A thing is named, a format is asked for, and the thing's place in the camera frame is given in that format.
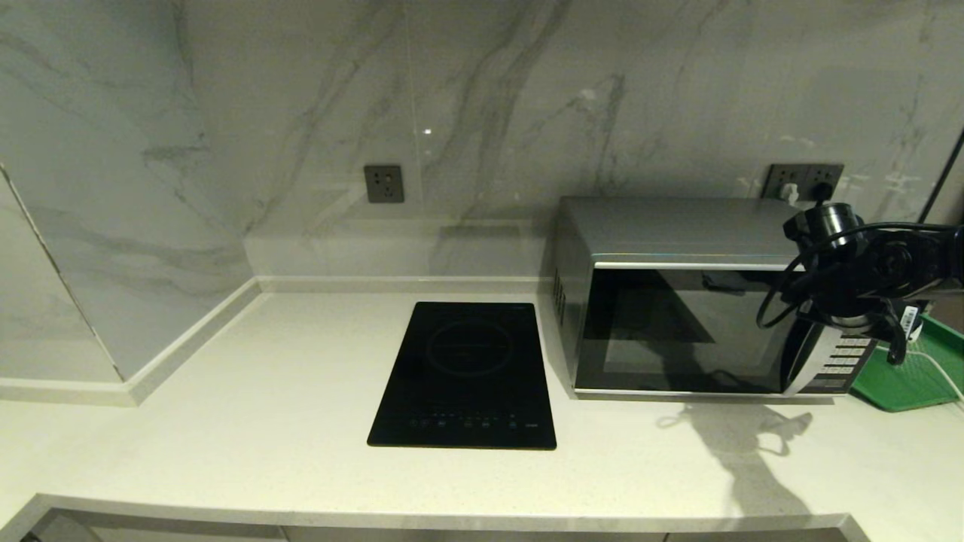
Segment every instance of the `white cable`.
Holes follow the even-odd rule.
[[[888,349],[884,348],[883,346],[877,346],[876,349],[882,350],[884,352],[888,352]],[[907,350],[907,353],[927,358],[928,361],[930,361],[932,364],[934,364],[935,367],[937,367],[937,370],[941,371],[941,374],[944,376],[944,379],[948,381],[948,384],[950,384],[951,387],[954,388],[954,392],[957,393],[957,398],[964,401],[964,393],[961,393],[960,388],[958,388],[957,385],[954,384],[954,381],[951,380],[948,374],[944,371],[944,368],[937,363],[937,360],[930,357],[930,354],[927,354],[926,352],[918,352],[916,350]]]

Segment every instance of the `microwave handle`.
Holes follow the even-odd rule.
[[[843,335],[844,332],[839,329],[813,323],[793,356],[790,382],[781,395],[796,395],[813,382],[840,344]]]

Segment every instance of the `electrical outlet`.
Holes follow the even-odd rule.
[[[403,203],[401,166],[365,166],[364,183],[369,203]]]
[[[773,164],[766,176],[763,197],[779,199],[784,185],[794,183],[801,202],[829,200],[843,172],[844,164]],[[819,190],[815,192],[824,184],[830,187],[828,191],[823,194]]]

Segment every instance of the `microwave glass window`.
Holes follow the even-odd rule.
[[[779,392],[783,339],[793,318],[770,330],[755,323],[778,275],[596,270],[579,362],[585,378],[578,386]],[[771,307],[782,309],[778,301]]]

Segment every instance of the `quartz countertop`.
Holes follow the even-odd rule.
[[[536,293],[263,293],[137,408],[0,401],[0,542],[50,507],[286,526],[964,535],[964,413],[586,400]],[[416,301],[537,305],[558,449],[369,447]]]

